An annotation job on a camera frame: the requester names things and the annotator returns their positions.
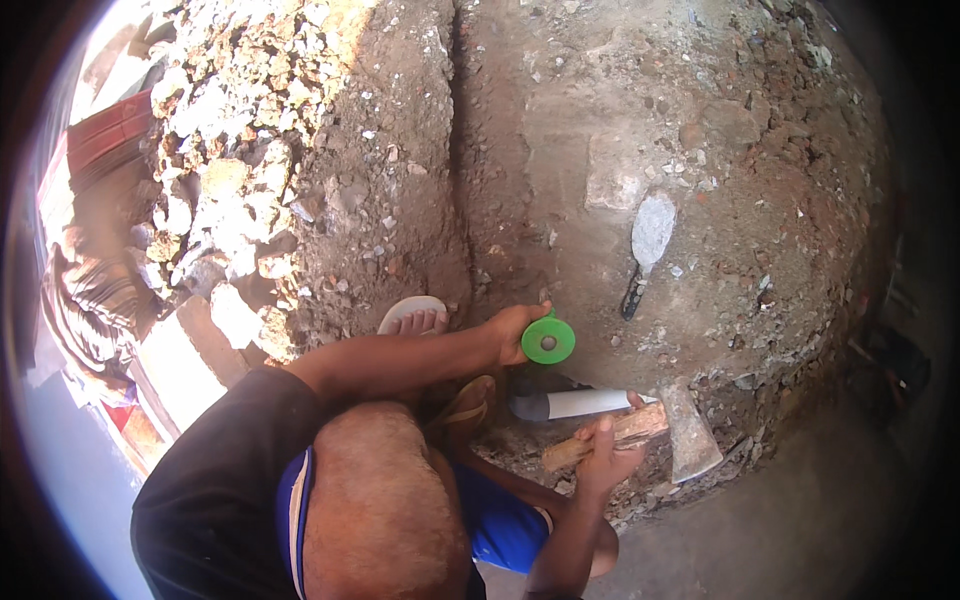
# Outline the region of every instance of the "black shirt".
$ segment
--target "black shirt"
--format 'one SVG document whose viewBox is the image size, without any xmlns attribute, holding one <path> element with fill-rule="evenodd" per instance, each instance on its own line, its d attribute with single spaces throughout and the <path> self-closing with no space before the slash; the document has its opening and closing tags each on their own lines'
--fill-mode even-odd
<svg viewBox="0 0 960 600">
<path fill-rule="evenodd" d="M 133 502 L 133 555 L 157 598 L 297 600 L 276 487 L 335 416 L 280 369 L 251 371 L 171 446 Z M 472 570 L 467 598 L 486 598 Z"/>
</svg>

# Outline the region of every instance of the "white pipe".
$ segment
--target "white pipe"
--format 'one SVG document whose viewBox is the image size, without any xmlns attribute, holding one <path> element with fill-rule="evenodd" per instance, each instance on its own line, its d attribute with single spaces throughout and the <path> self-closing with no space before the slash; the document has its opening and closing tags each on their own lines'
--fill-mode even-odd
<svg viewBox="0 0 960 600">
<path fill-rule="evenodd" d="M 549 419 L 604 413 L 630 407 L 626 390 L 574 390 L 547 394 L 547 399 L 550 401 Z M 645 397 L 643 400 L 656 401 L 656 398 L 648 400 Z"/>
</svg>

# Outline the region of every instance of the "trowel blade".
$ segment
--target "trowel blade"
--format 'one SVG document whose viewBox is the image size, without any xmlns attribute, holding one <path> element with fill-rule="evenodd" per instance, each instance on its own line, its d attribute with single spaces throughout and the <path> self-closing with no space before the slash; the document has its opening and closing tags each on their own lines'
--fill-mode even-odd
<svg viewBox="0 0 960 600">
<path fill-rule="evenodd" d="M 677 207 L 660 189 L 650 189 L 636 210 L 631 249 L 643 273 L 648 275 L 663 256 L 677 223 Z"/>
<path fill-rule="evenodd" d="M 693 404 L 688 385 L 689 379 L 678 377 L 660 387 L 673 446 L 673 483 L 702 475 L 723 461 L 716 439 Z"/>
</svg>

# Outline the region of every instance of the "black trowel handle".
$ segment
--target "black trowel handle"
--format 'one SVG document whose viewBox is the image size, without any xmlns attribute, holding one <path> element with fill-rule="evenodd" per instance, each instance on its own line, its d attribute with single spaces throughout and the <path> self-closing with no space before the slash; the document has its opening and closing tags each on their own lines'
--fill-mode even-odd
<svg viewBox="0 0 960 600">
<path fill-rule="evenodd" d="M 646 279 L 643 276 L 643 268 L 637 263 L 634 276 L 630 277 L 630 287 L 627 288 L 627 295 L 623 297 L 623 306 L 620 309 L 624 321 L 629 321 L 634 317 L 636 307 L 640 304 L 640 299 L 643 298 L 643 290 L 647 286 Z"/>
</svg>

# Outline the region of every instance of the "dirt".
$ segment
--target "dirt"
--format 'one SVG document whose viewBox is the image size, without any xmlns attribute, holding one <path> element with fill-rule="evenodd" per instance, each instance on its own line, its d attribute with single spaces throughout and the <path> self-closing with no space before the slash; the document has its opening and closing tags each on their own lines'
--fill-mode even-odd
<svg viewBox="0 0 960 600">
<path fill-rule="evenodd" d="M 728 454 L 674 487 L 668 441 L 650 444 L 608 517 L 695 499 L 776 452 L 879 280 L 880 101 L 821 8 L 776 7 L 189 2 L 168 13 L 148 144 L 157 293 L 229 280 L 278 362 L 374 333 L 405 296 L 442 299 L 454 326 L 550 298 L 577 347 L 527 376 L 649 396 L 690 377 Z M 677 225 L 626 322 L 630 231 L 657 190 Z M 571 492 L 539 457 L 586 420 L 501 404 L 476 447 Z"/>
<path fill-rule="evenodd" d="M 876 228 L 891 194 L 879 99 L 828 15 L 757 2 L 459 8 L 454 160 L 471 321 L 545 292 L 577 333 L 548 379 L 651 396 L 664 378 L 697 381 L 721 449 L 737 451 L 657 498 L 670 449 L 656 443 L 614 497 L 617 526 L 754 468 L 825 371 L 816 357 L 832 362 L 846 290 L 862 285 L 854 259 L 869 261 L 870 215 Z M 829 67 L 807 43 L 829 48 Z M 678 225 L 626 323 L 630 228 L 654 186 Z M 489 459 L 572 490 L 572 473 L 543 473 L 537 458 L 584 420 L 498 418 L 479 446 Z"/>
</svg>

